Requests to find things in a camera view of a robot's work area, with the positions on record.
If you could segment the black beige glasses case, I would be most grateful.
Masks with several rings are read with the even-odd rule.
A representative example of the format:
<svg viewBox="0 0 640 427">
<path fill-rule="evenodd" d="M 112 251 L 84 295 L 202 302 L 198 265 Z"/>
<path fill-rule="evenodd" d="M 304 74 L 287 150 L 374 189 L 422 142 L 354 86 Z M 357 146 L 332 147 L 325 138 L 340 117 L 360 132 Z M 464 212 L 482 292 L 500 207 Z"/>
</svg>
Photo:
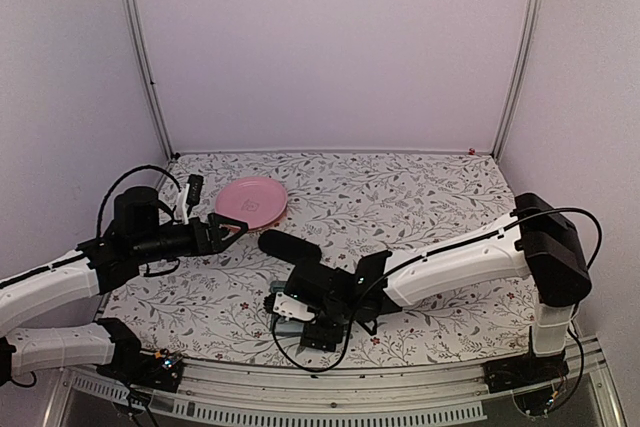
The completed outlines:
<svg viewBox="0 0 640 427">
<path fill-rule="evenodd" d="M 291 264 L 306 260 L 319 262 L 322 258 L 318 245 L 273 229 L 259 236 L 258 247 L 263 253 Z"/>
</svg>

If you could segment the grey marbled glasses case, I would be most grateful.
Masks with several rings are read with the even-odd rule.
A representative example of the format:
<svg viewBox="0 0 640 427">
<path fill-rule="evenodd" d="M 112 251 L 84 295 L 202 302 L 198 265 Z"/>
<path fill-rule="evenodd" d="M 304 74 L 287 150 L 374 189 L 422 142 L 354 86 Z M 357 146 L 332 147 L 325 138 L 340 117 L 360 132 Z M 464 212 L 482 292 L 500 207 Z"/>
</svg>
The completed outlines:
<svg viewBox="0 0 640 427">
<path fill-rule="evenodd" d="M 284 291 L 284 281 L 272 281 L 269 294 L 278 294 Z M 303 333 L 303 323 L 283 316 L 271 315 L 271 327 L 278 338 L 299 338 Z"/>
</svg>

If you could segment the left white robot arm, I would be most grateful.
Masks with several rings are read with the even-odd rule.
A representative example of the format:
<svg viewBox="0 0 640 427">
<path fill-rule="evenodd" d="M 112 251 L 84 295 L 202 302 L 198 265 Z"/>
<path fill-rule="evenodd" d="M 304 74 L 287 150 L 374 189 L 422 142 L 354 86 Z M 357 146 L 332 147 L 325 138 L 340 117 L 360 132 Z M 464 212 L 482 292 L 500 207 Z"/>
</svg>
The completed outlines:
<svg viewBox="0 0 640 427">
<path fill-rule="evenodd" d="M 145 354 L 139 338 L 120 320 L 101 318 L 80 327 L 24 329 L 25 322 L 80 299 L 110 293 L 158 261 L 224 252 L 247 233 L 245 222 L 216 213 L 190 217 L 187 194 L 169 208 L 151 187 L 132 187 L 114 200 L 114 218 L 103 234 L 60 258 L 1 282 L 1 381 L 38 370 L 93 364 L 132 384 L 169 371 L 167 356 Z"/>
</svg>

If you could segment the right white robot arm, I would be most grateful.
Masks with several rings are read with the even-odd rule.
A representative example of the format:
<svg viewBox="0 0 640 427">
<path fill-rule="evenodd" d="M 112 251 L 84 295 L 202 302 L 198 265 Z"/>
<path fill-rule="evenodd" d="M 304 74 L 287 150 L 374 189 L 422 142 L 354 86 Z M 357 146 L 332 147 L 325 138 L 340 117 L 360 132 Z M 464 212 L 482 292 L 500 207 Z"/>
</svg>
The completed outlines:
<svg viewBox="0 0 640 427">
<path fill-rule="evenodd" d="M 295 260 L 275 314 L 335 329 L 376 323 L 383 315 L 428 297 L 472 284 L 532 278 L 538 292 L 530 328 L 530 351 L 517 374 L 537 383 L 564 351 L 573 311 L 592 290 L 578 229 L 569 215 L 581 209 L 553 208 L 542 198 L 516 197 L 512 212 L 475 231 L 432 247 L 380 251 L 361 258 L 348 272 L 311 257 Z"/>
</svg>

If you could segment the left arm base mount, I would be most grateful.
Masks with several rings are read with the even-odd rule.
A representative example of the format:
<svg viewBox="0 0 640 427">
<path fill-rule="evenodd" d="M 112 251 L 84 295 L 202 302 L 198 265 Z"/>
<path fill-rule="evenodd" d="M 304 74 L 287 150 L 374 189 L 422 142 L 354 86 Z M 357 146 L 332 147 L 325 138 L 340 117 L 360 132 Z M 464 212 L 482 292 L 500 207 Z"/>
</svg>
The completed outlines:
<svg viewBox="0 0 640 427">
<path fill-rule="evenodd" d="M 98 365 L 97 372 L 125 386 L 142 386 L 176 393 L 182 380 L 183 357 L 177 352 L 161 349 L 144 352 L 139 338 L 119 319 L 97 321 L 108 334 L 114 347 L 110 360 Z"/>
</svg>

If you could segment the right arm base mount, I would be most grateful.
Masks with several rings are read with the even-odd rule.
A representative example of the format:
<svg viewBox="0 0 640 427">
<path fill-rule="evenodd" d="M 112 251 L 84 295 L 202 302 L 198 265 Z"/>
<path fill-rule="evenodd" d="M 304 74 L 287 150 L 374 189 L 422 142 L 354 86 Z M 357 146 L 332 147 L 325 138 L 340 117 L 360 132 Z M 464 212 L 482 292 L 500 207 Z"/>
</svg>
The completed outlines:
<svg viewBox="0 0 640 427">
<path fill-rule="evenodd" d="M 483 379 L 490 393 L 524 388 L 561 379 L 569 373 L 566 351 L 537 356 L 533 351 L 482 364 Z"/>
</svg>

